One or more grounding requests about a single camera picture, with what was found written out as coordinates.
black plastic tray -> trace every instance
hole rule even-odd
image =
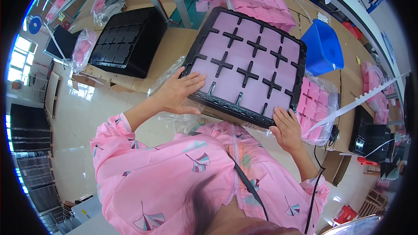
[[[184,77],[191,72],[192,67],[193,67],[197,58],[202,59],[202,60],[207,59],[207,56],[200,54],[200,50],[201,50],[206,38],[208,37],[209,33],[217,33],[217,34],[220,33],[219,30],[213,28],[213,25],[215,24],[219,14],[222,13],[222,12],[237,16],[239,18],[237,25],[241,24],[242,20],[244,20],[244,19],[248,19],[252,22],[255,22],[255,23],[259,24],[261,26],[261,28],[260,28],[261,36],[263,36],[262,32],[263,32],[264,28],[269,28],[269,29],[271,29],[271,30],[273,30],[273,31],[275,31],[275,32],[277,32],[281,35],[281,43],[282,44],[283,44],[284,38],[288,38],[288,39],[296,42],[297,44],[299,44],[300,48],[299,48],[298,64],[296,64],[294,62],[291,62],[291,65],[293,65],[297,69],[295,82],[294,82],[294,86],[293,86],[293,91],[291,92],[287,89],[285,90],[285,94],[290,96],[289,107],[294,112],[296,112],[296,108],[297,108],[297,105],[298,105],[298,102],[299,102],[299,97],[300,97],[301,86],[302,86],[302,78],[303,78],[304,73],[305,73],[305,58],[306,58],[306,45],[305,45],[305,43],[303,43],[301,40],[296,39],[295,37],[291,36],[290,34],[286,33],[283,30],[280,30],[280,29],[278,29],[274,26],[271,26],[264,21],[260,21],[260,20],[257,20],[255,18],[253,18],[253,17],[249,17],[249,16],[247,16],[243,13],[234,12],[232,10],[227,10],[225,8],[222,8],[222,7],[213,8],[212,12],[208,16],[205,24],[201,28],[196,40],[194,41],[189,53],[187,54],[187,56],[185,58],[185,62],[183,64],[183,66],[185,66],[185,71],[180,75],[180,77]],[[234,41],[233,40],[234,34],[236,34],[236,32],[233,33],[233,34],[223,33],[224,36],[229,37],[231,39],[229,44],[228,44],[228,47],[230,47],[231,41],[232,42]],[[248,44],[249,45],[259,44],[258,41],[259,40],[257,40],[257,43],[249,42]],[[257,51],[254,50],[253,57],[255,57],[256,54],[257,54]],[[283,62],[283,57],[278,56],[278,55],[280,55],[280,53],[278,54],[276,52],[276,53],[270,53],[270,54],[274,55],[278,59],[278,61]],[[245,75],[244,82],[239,82],[239,84],[242,84],[243,88],[244,88],[245,84],[246,84],[246,81],[248,80],[248,77],[250,77],[250,75],[244,73],[244,72],[248,72],[248,71],[237,71],[237,72]],[[271,80],[271,78],[263,80],[263,83],[268,85],[268,83],[269,83],[269,82],[267,82],[268,80]],[[267,108],[267,103],[265,103],[263,111],[261,113],[254,112],[254,111],[251,111],[251,110],[246,109],[244,107],[241,107],[239,105],[239,103],[242,99],[242,96],[243,96],[242,92],[239,93],[238,98],[235,102],[230,102],[230,101],[226,101],[226,100],[223,100],[221,98],[218,98],[218,97],[212,95],[213,89],[215,87],[215,82],[211,82],[210,79],[207,78],[206,79],[206,84],[212,84],[209,93],[204,93],[202,91],[196,91],[195,93],[191,94],[189,96],[189,98],[194,100],[194,101],[197,101],[199,103],[202,103],[206,106],[209,106],[209,107],[212,107],[216,110],[219,110],[221,112],[227,113],[229,115],[232,115],[234,117],[237,117],[237,118],[242,119],[244,121],[247,121],[249,123],[255,124],[259,127],[268,128],[269,126],[275,125],[275,123],[272,119],[270,119],[269,117],[264,116],[266,108]],[[277,89],[277,87],[279,87],[279,86],[274,85],[274,84],[272,86],[270,86],[269,94],[271,94],[272,88]]]
[[[116,14],[104,27],[89,64],[145,78],[166,30],[167,24],[154,7]]]

hand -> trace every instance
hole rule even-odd
[[[289,109],[290,115],[282,107],[274,107],[273,120],[277,126],[270,126],[277,143],[288,153],[295,154],[305,149],[302,144],[300,124],[295,114]]]
[[[202,88],[205,85],[206,75],[199,75],[199,72],[193,72],[180,79],[180,74],[184,71],[181,67],[175,74],[166,81],[160,90],[151,98],[161,110],[176,114],[195,114],[200,115],[200,111],[195,107],[185,106],[187,97]]]

person's left hand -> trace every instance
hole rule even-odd
[[[185,106],[187,97],[202,88],[205,85],[206,75],[199,75],[199,72],[193,72],[179,79],[184,71],[181,67],[175,74],[166,81],[160,90],[151,96],[157,106],[162,106],[161,110],[176,114],[195,114],[200,115],[200,111],[195,107]]]

white plastic strip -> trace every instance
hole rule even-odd
[[[375,151],[379,150],[380,147],[382,147],[383,145],[387,144],[390,141],[393,141],[394,139],[388,140],[387,142],[380,144],[376,149],[374,149],[371,153],[369,153],[368,155],[366,155],[365,157],[369,156],[370,154],[374,153]]]

stacked black trays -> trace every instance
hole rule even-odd
[[[167,24],[154,7],[116,14],[104,27],[89,64],[145,78],[166,29]]]

